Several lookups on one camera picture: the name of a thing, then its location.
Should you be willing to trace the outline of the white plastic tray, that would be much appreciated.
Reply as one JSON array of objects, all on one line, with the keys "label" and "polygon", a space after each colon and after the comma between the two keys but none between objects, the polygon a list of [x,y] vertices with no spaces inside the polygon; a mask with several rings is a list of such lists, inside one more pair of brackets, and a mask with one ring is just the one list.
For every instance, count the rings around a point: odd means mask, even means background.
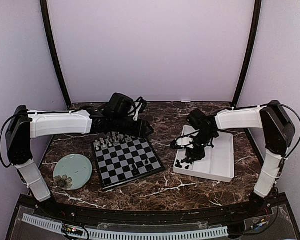
[{"label": "white plastic tray", "polygon": [[229,183],[235,176],[234,137],[230,133],[220,132],[213,140],[214,148],[205,148],[205,158],[193,162],[191,169],[174,167],[177,159],[186,157],[186,149],[179,149],[173,164],[173,171],[178,174]]}]

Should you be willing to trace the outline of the black and white chessboard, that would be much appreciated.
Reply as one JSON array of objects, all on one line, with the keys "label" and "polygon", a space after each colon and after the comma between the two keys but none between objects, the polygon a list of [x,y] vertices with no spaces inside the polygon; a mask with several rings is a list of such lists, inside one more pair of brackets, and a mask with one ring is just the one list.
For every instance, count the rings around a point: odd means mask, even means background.
[{"label": "black and white chessboard", "polygon": [[[165,167],[148,138],[125,136],[121,142],[113,143],[107,139],[106,148],[95,149],[95,141],[91,142],[96,162],[97,173],[104,191],[127,184],[129,182],[152,176],[165,170]],[[137,167],[133,175],[132,165]]]}]

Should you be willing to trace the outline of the black chess pawn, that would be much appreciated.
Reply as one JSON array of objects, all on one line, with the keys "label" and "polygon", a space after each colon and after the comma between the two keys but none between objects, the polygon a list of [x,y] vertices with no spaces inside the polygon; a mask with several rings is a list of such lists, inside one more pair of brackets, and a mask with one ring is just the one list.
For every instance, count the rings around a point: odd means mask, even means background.
[{"label": "black chess pawn", "polygon": [[132,174],[133,174],[133,175],[137,175],[137,174],[138,174],[138,173],[137,173],[137,167],[136,167],[135,164],[132,165]]}]

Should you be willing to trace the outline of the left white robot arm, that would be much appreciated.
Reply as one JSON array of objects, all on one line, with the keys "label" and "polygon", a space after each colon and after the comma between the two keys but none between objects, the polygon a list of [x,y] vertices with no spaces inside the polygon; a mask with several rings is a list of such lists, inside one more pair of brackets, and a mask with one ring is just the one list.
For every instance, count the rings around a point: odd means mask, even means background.
[{"label": "left white robot arm", "polygon": [[2,165],[5,168],[14,166],[34,198],[41,203],[41,210],[48,217],[57,218],[61,208],[52,200],[53,194],[34,161],[32,140],[64,134],[110,132],[146,138],[154,133],[154,128],[149,121],[134,119],[129,113],[110,116],[92,106],[77,110],[39,111],[20,105],[0,129],[0,159],[3,159],[2,142],[5,141],[8,163],[2,162]]}]

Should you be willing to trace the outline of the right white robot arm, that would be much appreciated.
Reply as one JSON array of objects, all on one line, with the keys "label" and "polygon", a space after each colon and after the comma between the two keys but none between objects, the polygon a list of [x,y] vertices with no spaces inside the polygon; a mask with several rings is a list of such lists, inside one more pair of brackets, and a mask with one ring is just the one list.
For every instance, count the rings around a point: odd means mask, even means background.
[{"label": "right white robot arm", "polygon": [[212,142],[219,137],[219,131],[262,129],[266,156],[253,192],[265,198],[281,177],[285,161],[292,153],[289,147],[293,142],[296,128],[287,110],[291,110],[291,107],[278,100],[250,107],[228,108],[212,115],[206,115],[201,110],[195,109],[186,120],[194,128],[196,136],[186,134],[178,137],[176,144],[186,149],[187,158],[193,162],[205,157],[205,148],[213,146]]}]

